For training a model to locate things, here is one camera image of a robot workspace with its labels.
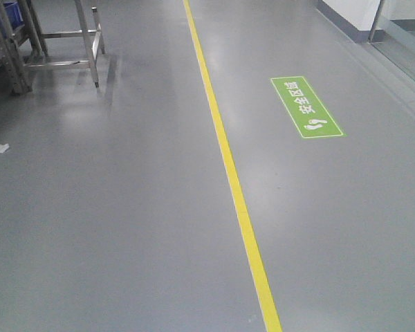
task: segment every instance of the wall baseboard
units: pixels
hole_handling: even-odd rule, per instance
[[[334,23],[342,32],[344,32],[355,43],[367,43],[369,41],[370,31],[358,30],[343,16],[338,14],[323,0],[317,1],[317,9],[327,17],[332,23]]]
[[[395,19],[392,22],[406,31],[415,31],[415,19]]]

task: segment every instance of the glass wall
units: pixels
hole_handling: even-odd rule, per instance
[[[415,0],[382,0],[370,39],[415,80]]]

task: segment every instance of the gray epoxy floor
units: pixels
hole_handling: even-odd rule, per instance
[[[313,1],[191,4],[284,331],[415,332],[415,99]],[[100,7],[99,91],[0,74],[0,332],[264,331],[182,2]],[[291,75],[346,138],[299,137]]]

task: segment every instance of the green floor sign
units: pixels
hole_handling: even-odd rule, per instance
[[[304,77],[271,80],[303,138],[346,136]]]

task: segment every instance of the metal shelf rack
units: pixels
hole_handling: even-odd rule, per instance
[[[0,65],[4,65],[12,83],[14,93],[22,94],[32,90],[29,71],[45,71],[71,68],[88,68],[91,71],[95,87],[99,87],[97,58],[99,50],[104,53],[104,41],[100,16],[96,6],[96,0],[92,0],[92,13],[95,29],[88,29],[86,15],[82,0],[74,0],[77,9],[80,30],[57,31],[54,33],[43,33],[39,24],[37,13],[31,0],[17,0],[24,26],[16,30],[12,29],[3,0],[0,0]],[[86,50],[85,59],[73,61],[50,62],[48,61],[48,48],[45,39],[49,38],[81,37]],[[32,47],[31,56],[25,62],[19,47],[27,40],[30,40]],[[45,54],[45,61],[34,62],[42,52]]]

